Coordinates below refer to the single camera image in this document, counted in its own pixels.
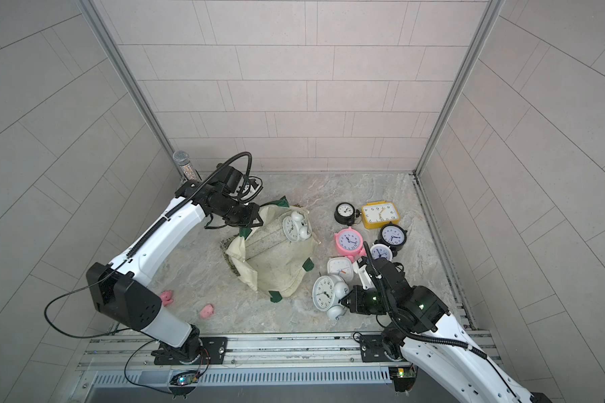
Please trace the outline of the white square alarm clock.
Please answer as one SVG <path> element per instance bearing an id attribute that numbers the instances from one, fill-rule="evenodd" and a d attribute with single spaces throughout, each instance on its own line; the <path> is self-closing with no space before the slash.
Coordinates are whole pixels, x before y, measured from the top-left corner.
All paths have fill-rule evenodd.
<path id="1" fill-rule="evenodd" d="M 340 277 L 346 284 L 351 283 L 355 277 L 353 263 L 347 257 L 335 257 L 328 260 L 327 274 Z"/>

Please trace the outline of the small white alarm clock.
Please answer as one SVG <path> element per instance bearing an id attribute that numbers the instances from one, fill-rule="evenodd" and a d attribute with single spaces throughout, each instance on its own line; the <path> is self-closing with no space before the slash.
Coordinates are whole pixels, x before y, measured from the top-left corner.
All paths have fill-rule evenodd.
<path id="1" fill-rule="evenodd" d="M 373 246 L 371 246 L 370 251 L 374 260 L 385 259 L 388 261 L 393 261 L 394 254 L 392 250 L 382 243 L 375 243 Z"/>

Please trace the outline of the white twin-bell alarm clock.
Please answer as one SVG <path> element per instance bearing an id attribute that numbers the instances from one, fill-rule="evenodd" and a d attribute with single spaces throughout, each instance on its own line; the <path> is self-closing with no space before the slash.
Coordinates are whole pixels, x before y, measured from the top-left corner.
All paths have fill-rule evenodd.
<path id="1" fill-rule="evenodd" d="M 302 213 L 296 211 L 283 216 L 282 231 L 290 242 L 304 241 L 311 237 L 306 218 Z"/>

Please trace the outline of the pink alarm clock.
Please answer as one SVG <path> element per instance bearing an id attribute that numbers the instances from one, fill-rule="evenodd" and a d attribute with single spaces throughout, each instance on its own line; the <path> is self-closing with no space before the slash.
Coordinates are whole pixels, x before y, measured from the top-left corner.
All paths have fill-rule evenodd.
<path id="1" fill-rule="evenodd" d="M 340 256 L 355 262 L 362 256 L 366 256 L 364 239 L 355 229 L 348 227 L 334 235 L 336 250 Z"/>

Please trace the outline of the beige canvas tote bag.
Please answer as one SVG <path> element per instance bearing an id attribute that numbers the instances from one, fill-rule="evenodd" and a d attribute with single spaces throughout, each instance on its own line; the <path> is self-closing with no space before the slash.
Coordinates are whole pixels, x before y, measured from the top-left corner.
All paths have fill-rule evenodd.
<path id="1" fill-rule="evenodd" d="M 306 218 L 311 231 L 307 240 L 290 242 L 282 231 L 283 216 L 294 211 Z M 278 303 L 291 297 L 314 269 L 320 241 L 309 223 L 309 211 L 290 204 L 285 196 L 262 205 L 260 215 L 264 225 L 242 228 L 225 247 L 225 257 L 241 282 Z"/>

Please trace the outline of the black and white alarm clock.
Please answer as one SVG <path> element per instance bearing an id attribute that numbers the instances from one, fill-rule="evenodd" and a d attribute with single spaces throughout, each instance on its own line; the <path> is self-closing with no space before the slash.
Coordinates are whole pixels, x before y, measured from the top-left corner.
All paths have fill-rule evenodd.
<path id="1" fill-rule="evenodd" d="M 381 227 L 378 243 L 386 245 L 396 255 L 408 240 L 408 231 L 396 225 L 388 223 Z"/>

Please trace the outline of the yellow square alarm clock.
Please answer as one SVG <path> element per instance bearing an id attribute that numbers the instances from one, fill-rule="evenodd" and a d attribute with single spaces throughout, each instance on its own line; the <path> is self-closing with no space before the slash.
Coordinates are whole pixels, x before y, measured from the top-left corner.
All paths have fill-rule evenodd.
<path id="1" fill-rule="evenodd" d="M 400 214 L 392 202 L 377 201 L 361 208 L 361 217 L 366 229 L 382 228 L 388 223 L 398 224 Z"/>

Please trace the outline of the black twin-bell alarm clock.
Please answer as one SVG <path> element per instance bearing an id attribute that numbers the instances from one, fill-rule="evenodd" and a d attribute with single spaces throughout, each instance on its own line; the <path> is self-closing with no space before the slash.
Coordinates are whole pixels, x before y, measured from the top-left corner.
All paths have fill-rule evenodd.
<path id="1" fill-rule="evenodd" d="M 361 211 L 346 201 L 339 203 L 334 210 L 334 220 L 347 227 L 354 225 L 360 216 Z"/>

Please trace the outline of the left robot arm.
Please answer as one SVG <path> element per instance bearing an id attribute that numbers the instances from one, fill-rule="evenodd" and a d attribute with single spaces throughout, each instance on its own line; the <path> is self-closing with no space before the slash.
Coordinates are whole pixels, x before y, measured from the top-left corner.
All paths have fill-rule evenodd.
<path id="1" fill-rule="evenodd" d="M 191 364 L 203 355 L 197 327 L 172 314 L 149 289 L 166 257 L 196 226 L 219 216 L 228 227 L 260 227 L 253 202 L 263 188 L 256 176 L 218 174 L 208 184 L 183 183 L 166 210 L 127 250 L 107 265 L 93 264 L 87 283 L 97 312 L 159 341 L 156 364 Z"/>

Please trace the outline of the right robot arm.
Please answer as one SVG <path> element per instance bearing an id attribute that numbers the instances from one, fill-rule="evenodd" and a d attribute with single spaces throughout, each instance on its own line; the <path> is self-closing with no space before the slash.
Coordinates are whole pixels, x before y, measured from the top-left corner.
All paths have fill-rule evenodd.
<path id="1" fill-rule="evenodd" d="M 385 315 L 382 345 L 392 359 L 418 366 L 460 402 L 547 402 L 512 379 L 468 335 L 429 288 L 410 285 L 397 264 L 357 260 L 361 283 L 341 300 L 350 312 Z"/>

